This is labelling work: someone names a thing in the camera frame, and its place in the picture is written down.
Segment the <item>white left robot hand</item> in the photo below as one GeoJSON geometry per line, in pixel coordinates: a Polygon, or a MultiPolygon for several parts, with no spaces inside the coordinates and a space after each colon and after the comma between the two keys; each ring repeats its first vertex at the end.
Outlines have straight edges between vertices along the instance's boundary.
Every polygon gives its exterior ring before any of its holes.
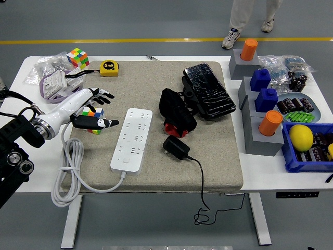
{"type": "Polygon", "coordinates": [[[39,115],[34,120],[36,126],[40,125],[40,134],[46,140],[53,139],[60,131],[63,124],[72,123],[75,128],[102,130],[119,124],[118,120],[108,120],[92,116],[77,115],[81,108],[92,107],[96,101],[99,104],[109,104],[114,96],[100,88],[82,89],[62,101],[50,113],[39,115]]]}

